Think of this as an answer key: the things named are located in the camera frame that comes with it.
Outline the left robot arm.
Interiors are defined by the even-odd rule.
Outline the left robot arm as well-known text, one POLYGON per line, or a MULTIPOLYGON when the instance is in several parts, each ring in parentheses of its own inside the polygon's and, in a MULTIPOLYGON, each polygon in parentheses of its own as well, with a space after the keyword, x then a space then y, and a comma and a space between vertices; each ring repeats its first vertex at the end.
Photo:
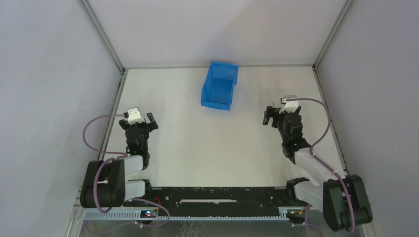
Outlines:
POLYGON ((127 176, 148 168, 150 161, 148 139, 158 129, 152 113, 148 122, 134 108, 120 114, 119 125, 125 132, 125 152, 115 152, 116 158, 88 163, 82 185, 80 204, 83 208, 97 208, 106 213, 120 207, 126 200, 142 198, 151 190, 148 179, 129 180, 127 176))

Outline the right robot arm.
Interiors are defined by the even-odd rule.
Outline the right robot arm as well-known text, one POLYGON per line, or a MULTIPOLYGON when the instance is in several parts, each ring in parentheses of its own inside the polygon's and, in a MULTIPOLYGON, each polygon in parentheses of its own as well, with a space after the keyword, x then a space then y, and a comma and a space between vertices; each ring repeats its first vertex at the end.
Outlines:
POLYGON ((311 178, 287 182, 291 197, 322 211, 329 228, 335 232, 372 222, 373 213, 364 182, 359 175, 345 175, 318 157, 303 137, 301 107, 266 107, 263 125, 272 123, 282 139, 282 151, 294 165, 311 178))

